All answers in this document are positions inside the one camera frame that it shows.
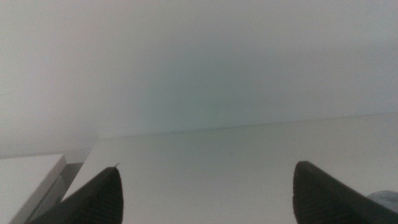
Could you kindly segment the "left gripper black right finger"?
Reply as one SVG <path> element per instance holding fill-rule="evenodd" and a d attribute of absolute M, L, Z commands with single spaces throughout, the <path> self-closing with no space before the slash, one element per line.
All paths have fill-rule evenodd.
<path fill-rule="evenodd" d="M 397 224 L 397 212 L 361 195 L 309 161 L 295 166 L 292 204 L 297 223 Z"/>

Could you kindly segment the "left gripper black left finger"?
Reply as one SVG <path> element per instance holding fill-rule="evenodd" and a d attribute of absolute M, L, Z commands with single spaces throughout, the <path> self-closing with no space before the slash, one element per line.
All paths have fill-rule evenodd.
<path fill-rule="evenodd" d="M 122 224 L 123 188 L 116 167 L 107 167 L 31 224 Z"/>

